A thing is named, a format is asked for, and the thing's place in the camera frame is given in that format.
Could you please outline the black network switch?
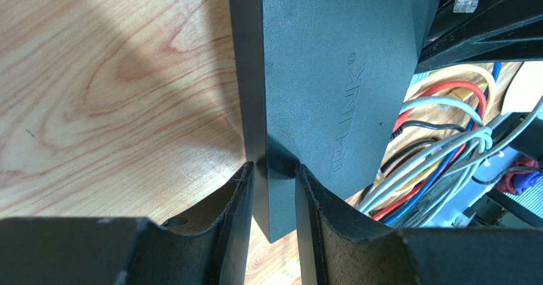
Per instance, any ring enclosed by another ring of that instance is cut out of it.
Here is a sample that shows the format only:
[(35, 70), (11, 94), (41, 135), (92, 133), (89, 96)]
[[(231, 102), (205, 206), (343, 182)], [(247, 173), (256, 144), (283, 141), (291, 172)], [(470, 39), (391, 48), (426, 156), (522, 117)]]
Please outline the black network switch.
[(347, 199), (373, 181), (440, 0), (229, 0), (253, 215), (296, 227), (294, 170)]

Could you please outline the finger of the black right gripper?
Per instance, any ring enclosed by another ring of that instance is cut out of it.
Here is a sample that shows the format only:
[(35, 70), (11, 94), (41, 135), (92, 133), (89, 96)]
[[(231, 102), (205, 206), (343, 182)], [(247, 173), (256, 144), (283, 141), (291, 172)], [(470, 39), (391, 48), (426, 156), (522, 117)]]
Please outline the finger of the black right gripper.
[(457, 64), (542, 60), (542, 0), (479, 0), (455, 13), (440, 0), (416, 72)]

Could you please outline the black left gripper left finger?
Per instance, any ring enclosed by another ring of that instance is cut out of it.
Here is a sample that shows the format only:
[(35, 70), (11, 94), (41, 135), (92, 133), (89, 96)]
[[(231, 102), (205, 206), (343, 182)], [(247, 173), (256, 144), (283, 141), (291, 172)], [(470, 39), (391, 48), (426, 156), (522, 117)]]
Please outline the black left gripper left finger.
[(243, 284), (254, 164), (157, 224), (146, 217), (1, 220), (2, 284)]

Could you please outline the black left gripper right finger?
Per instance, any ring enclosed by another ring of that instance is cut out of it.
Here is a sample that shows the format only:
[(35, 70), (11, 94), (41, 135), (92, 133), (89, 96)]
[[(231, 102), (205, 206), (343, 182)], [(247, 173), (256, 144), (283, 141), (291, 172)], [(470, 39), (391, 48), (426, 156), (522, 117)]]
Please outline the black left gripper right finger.
[(296, 222), (304, 284), (541, 284), (542, 230), (385, 226), (303, 164)]

